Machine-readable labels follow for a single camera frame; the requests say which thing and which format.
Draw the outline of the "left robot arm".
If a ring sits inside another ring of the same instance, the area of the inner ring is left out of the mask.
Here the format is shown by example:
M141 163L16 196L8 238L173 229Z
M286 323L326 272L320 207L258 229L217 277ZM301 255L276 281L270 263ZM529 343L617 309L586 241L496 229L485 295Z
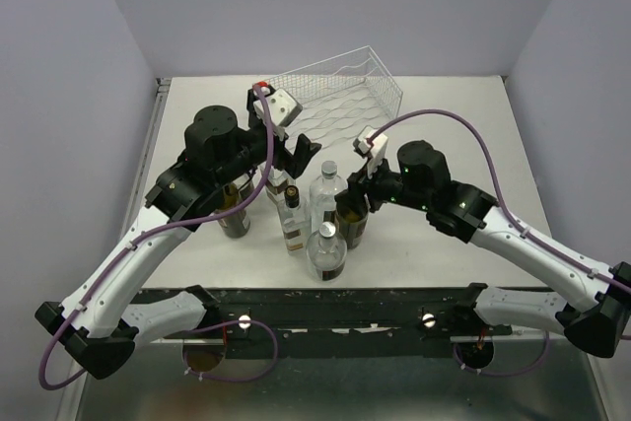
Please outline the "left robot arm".
M199 287L149 304L132 301L148 278L202 224L226 219L249 202L230 206L225 193L234 181L263 166L254 189L259 194L271 170L299 177L320 150L300 134L293 151L287 127L303 107L289 92L259 82L247 92L248 127L223 105L202 108L183 134L184 148L145 197L129 230L98 269L61 302L44 302L36 320L52 336L38 369L46 379L47 360L61 344L83 373L97 380L111 376L134 351L160 338L192 332L211 335L219 322L210 297Z

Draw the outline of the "green wine bottle brown label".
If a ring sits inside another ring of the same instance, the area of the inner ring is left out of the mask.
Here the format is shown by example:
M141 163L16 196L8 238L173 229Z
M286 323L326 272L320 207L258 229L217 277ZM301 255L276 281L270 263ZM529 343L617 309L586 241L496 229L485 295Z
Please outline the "green wine bottle brown label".
M337 228L349 249L356 248L363 238L369 216L369 207L363 195L349 190L335 196Z

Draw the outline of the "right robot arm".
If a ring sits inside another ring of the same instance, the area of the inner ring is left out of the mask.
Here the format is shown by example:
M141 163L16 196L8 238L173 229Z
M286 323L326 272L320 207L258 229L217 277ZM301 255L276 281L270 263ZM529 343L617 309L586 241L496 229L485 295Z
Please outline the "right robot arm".
M384 157L386 139L358 138L365 165L336 198L360 216L391 203L421 211L438 232L495 253L547 286L547 291L483 287L475 300L454 309L456 327L517 325L564 336L580 350L612 357L630 319L630 266L585 257L528 226L498 198L453 180L444 154L423 140L397 152L398 171Z

